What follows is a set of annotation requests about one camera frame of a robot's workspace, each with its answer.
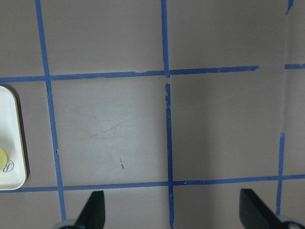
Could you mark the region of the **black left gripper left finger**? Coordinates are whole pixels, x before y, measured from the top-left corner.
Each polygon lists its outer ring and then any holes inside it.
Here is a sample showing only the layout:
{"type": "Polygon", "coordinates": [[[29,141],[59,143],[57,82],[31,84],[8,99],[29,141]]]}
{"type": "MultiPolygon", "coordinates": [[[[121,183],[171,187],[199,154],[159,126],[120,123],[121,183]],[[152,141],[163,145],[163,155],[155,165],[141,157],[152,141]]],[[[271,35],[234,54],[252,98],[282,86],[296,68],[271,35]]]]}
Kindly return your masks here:
{"type": "Polygon", "coordinates": [[[102,229],[105,225],[105,199],[103,191],[91,193],[77,218],[76,229],[102,229]]]}

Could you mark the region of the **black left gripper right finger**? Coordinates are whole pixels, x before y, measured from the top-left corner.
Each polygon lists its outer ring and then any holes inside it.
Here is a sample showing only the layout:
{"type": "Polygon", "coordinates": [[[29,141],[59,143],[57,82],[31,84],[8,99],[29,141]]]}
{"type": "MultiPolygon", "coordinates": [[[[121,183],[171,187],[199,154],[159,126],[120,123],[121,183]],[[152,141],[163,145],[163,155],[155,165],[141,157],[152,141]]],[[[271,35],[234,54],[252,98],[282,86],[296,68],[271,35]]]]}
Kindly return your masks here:
{"type": "Polygon", "coordinates": [[[245,229],[286,228],[286,224],[279,220],[252,189],[240,190],[239,218],[245,229]]]}

